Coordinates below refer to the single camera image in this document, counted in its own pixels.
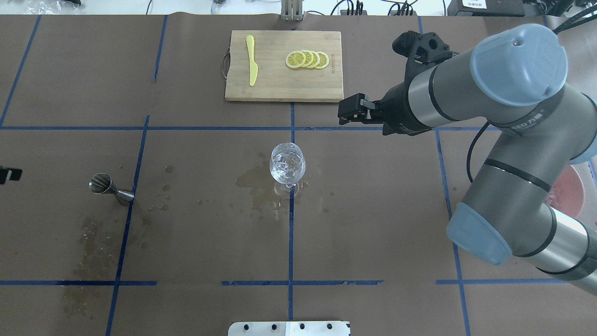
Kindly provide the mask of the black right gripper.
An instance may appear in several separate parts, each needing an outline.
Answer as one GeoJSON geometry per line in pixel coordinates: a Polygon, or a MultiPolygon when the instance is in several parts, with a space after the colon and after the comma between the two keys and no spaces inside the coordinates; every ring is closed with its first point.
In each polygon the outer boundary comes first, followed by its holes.
{"type": "Polygon", "coordinates": [[[344,98],[338,104],[339,125],[348,123],[383,124],[382,135],[416,136],[431,130],[420,122],[409,105],[409,86],[392,87],[380,100],[369,100],[364,93],[344,98]]]}

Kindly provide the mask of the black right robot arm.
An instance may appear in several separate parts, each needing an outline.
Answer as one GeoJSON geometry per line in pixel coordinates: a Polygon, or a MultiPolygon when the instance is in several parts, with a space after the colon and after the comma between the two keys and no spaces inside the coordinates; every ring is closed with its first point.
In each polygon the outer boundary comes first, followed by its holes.
{"type": "Polygon", "coordinates": [[[483,117],[500,132],[446,228],[449,239],[492,265],[517,257],[596,293],[596,230],[545,204],[566,166],[596,155],[596,102],[566,83],[558,36],[525,24],[456,53],[434,32],[394,40],[407,58],[403,83],[371,101],[339,103],[339,124],[381,124],[418,135],[483,117]]]}

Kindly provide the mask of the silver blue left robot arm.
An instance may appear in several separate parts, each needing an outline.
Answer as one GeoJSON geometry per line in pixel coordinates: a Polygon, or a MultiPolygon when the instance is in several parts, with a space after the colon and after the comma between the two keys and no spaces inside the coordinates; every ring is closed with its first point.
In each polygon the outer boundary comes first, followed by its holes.
{"type": "Polygon", "coordinates": [[[0,166],[0,185],[6,184],[6,181],[19,181],[23,170],[19,168],[8,168],[0,166]]]}

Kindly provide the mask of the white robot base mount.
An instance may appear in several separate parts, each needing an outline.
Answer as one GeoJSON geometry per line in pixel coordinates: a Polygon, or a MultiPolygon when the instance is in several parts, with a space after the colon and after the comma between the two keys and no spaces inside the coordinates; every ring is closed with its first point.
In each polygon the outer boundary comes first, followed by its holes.
{"type": "Polygon", "coordinates": [[[345,321],[235,322],[229,336],[351,336],[345,321]]]}

